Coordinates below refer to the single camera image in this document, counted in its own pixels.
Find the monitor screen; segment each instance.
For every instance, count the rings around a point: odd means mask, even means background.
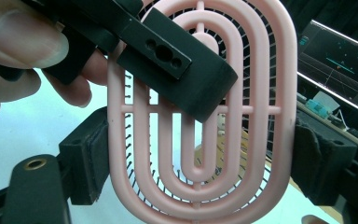
[[[358,108],[358,42],[311,21],[298,43],[298,73]]]

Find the pink plastic frame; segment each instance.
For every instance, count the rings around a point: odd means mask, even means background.
[[[144,5],[151,0],[144,0]],[[278,0],[249,0],[267,18],[276,41],[276,104],[269,105],[269,37],[264,23],[252,7],[241,0],[161,0],[154,7],[169,16],[185,8],[174,21],[188,30],[197,28],[195,37],[213,50],[214,39],[203,33],[208,28],[218,33],[227,47],[227,62],[239,79],[227,95],[227,104],[216,108],[203,124],[203,164],[194,165],[195,121],[182,114],[181,167],[192,184],[181,181],[172,169],[172,113],[176,107],[158,100],[149,104],[149,89],[134,81],[133,105],[125,104],[125,71],[115,63],[124,48],[120,44],[109,57],[108,119],[111,180],[122,203],[147,223],[251,223],[270,211],[287,187],[292,159],[296,121],[296,32],[285,8]],[[205,8],[217,9],[236,20],[246,32],[251,50],[251,99],[242,105],[243,52],[237,28],[224,16]],[[124,115],[133,114],[134,170],[138,186],[154,206],[142,201],[131,187],[127,173]],[[150,171],[149,113],[158,113],[158,171],[164,186],[179,201],[156,185]],[[214,173],[216,161],[217,114],[226,114],[226,151],[223,172],[214,182],[202,185]],[[248,163],[241,183],[226,197],[237,179],[241,154],[241,117],[249,116]],[[275,116],[271,174],[261,195],[249,205],[262,182],[269,115]]]

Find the human hand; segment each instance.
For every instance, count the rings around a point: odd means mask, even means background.
[[[16,82],[0,77],[0,103],[27,97],[38,91],[40,78],[32,68],[46,68],[63,60],[68,41],[55,24],[20,0],[0,0],[0,64],[27,69]],[[107,61],[96,50],[81,76],[70,85],[44,74],[56,92],[70,105],[86,106],[91,100],[89,81],[106,85]]]

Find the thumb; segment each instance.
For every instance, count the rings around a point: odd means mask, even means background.
[[[19,0],[0,0],[0,64],[45,68],[67,52],[68,40],[45,17]]]

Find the black curtain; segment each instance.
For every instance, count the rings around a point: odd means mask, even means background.
[[[316,20],[358,41],[358,0],[281,0],[300,35]]]

